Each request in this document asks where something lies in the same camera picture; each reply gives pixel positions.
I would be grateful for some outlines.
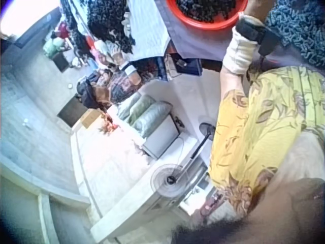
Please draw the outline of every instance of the red bowl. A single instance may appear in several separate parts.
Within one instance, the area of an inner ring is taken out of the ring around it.
[[[245,10],[248,0],[237,0],[236,8],[229,13],[229,19],[224,20],[221,14],[217,15],[214,19],[214,23],[204,23],[193,20],[185,16],[177,7],[175,0],[167,0],[167,5],[172,13],[185,24],[191,25],[195,28],[205,29],[208,31],[216,31],[218,29],[224,29],[234,26],[239,18],[238,12]]]

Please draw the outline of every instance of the sleeve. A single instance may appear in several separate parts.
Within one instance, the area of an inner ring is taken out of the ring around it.
[[[235,149],[247,122],[248,98],[238,89],[230,90],[219,106],[216,132],[211,150],[209,173],[215,184],[228,178],[234,161]]]

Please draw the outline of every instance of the black wrist strap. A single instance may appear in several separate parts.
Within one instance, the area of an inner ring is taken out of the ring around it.
[[[123,69],[121,69],[121,71],[125,71],[125,70],[127,69],[127,67],[129,67],[129,66],[131,66],[131,65],[132,65],[131,62],[127,63],[127,64],[123,67]]]
[[[263,26],[256,26],[244,18],[237,22],[236,31],[248,40],[257,42],[259,45],[262,43],[265,35],[265,28]]]
[[[236,31],[250,41],[255,41],[260,45],[258,53],[265,57],[269,55],[280,43],[281,37],[264,26],[256,26],[244,18],[236,24]]]

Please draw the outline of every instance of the cardboard box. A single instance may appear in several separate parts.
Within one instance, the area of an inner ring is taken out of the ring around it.
[[[88,129],[89,126],[101,115],[96,109],[88,109],[80,118],[81,124]]]

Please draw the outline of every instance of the patterned fabric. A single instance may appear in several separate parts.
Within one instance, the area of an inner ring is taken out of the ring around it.
[[[258,76],[249,98],[228,92],[220,104],[209,173],[239,216],[276,173],[302,131],[323,146],[325,79],[304,67]]]
[[[140,89],[142,83],[139,85],[133,85],[126,72],[118,70],[114,72],[109,82],[101,83],[98,81],[97,85],[106,86],[106,88],[111,91],[111,103],[118,104],[132,96],[132,94]]]

